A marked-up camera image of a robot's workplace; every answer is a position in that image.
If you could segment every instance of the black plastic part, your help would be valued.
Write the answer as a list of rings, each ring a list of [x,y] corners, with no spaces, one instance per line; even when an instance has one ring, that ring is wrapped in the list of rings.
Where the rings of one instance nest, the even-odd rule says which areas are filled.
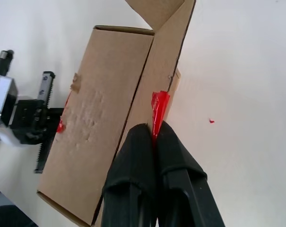
[[[48,109],[43,100],[19,100],[10,128],[21,144],[39,144],[56,133],[62,112]]]
[[[47,135],[44,138],[42,144],[40,145],[40,151],[38,154],[37,165],[34,170],[35,174],[41,174],[44,170],[50,149],[52,147],[52,142],[56,135],[56,131],[60,122],[61,115],[64,108],[50,108],[48,110],[47,116]]]
[[[154,227],[156,174],[148,127],[133,127],[103,188],[102,227]]]
[[[0,75],[6,76],[9,71],[10,63],[13,59],[14,52],[12,50],[0,52]]]
[[[15,205],[0,206],[0,227],[38,227]]]
[[[161,181],[160,227],[224,227],[207,175],[163,122],[156,140]]]
[[[43,74],[47,74],[47,73],[49,73],[50,76],[51,76],[53,79],[55,79],[56,75],[55,75],[52,71],[44,71],[44,72],[43,72]]]

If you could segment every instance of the white table surface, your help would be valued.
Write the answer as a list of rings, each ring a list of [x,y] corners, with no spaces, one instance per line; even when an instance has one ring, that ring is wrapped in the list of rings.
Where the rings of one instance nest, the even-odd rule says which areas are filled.
[[[148,27],[123,0],[1,0],[0,51],[15,51],[20,95],[36,97],[52,70],[62,107],[97,24]],[[286,0],[199,0],[179,69],[168,122],[226,226],[286,227]],[[0,144],[0,190],[40,227],[75,226],[35,193],[38,149]]]

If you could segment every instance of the brown cardboard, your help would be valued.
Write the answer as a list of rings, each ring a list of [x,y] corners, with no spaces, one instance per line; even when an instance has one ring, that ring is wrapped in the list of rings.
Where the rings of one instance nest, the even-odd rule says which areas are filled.
[[[100,224],[97,214],[108,169],[128,130],[143,122],[151,126],[152,92],[169,90],[169,110],[195,3],[126,1],[154,31],[94,28],[73,82],[77,89],[62,116],[66,129],[54,139],[38,187],[42,199],[81,226]]]

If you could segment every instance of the red tape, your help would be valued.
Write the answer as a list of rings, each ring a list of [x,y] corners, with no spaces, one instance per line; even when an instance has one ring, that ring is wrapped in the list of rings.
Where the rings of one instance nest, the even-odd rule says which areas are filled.
[[[152,141],[155,143],[157,135],[160,131],[165,111],[169,102],[170,95],[166,91],[152,93]]]

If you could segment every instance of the box flap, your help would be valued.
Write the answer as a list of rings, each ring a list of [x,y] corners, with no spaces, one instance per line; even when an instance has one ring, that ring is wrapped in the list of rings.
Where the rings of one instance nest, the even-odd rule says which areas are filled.
[[[126,2],[156,32],[177,11],[184,0],[126,0]]]
[[[38,190],[91,225],[152,35],[94,29]]]
[[[129,129],[139,123],[152,128],[151,96],[167,91],[173,83],[177,62],[186,36],[195,0],[185,0],[178,10],[156,32],[146,66],[127,119],[120,147]]]
[[[127,33],[135,33],[135,34],[142,34],[142,35],[154,35],[155,34],[153,30],[149,30],[145,28],[137,28],[137,27],[96,25],[94,29],[114,31],[114,32],[127,32]]]

